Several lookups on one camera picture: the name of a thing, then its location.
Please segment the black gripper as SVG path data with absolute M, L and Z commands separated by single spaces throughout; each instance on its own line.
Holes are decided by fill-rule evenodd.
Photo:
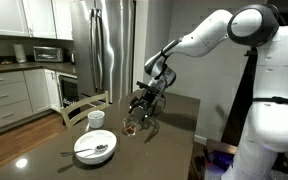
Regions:
M 147 85 L 140 81 L 137 82 L 137 85 L 142 89 L 142 95 L 140 97 L 134 97 L 130 101 L 130 109 L 128 113 L 131 114 L 135 108 L 141 108 L 144 113 L 141 121 L 144 121 L 154 113 L 157 103 L 160 100 L 165 102 L 166 98 L 163 95 L 163 92 L 154 85 Z

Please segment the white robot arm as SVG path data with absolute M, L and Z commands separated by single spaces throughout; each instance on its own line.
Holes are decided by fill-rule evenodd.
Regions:
M 176 73 L 166 60 L 174 53 L 202 57 L 222 41 L 249 48 L 252 65 L 241 138 L 232 163 L 221 180 L 269 180 L 280 153 L 288 152 L 288 25 L 278 22 L 278 10 L 270 4 L 252 4 L 235 13 L 217 10 L 191 33 L 171 41 L 146 61 L 144 69 L 151 77 L 139 83 L 143 94 L 130 101 L 151 115 Z

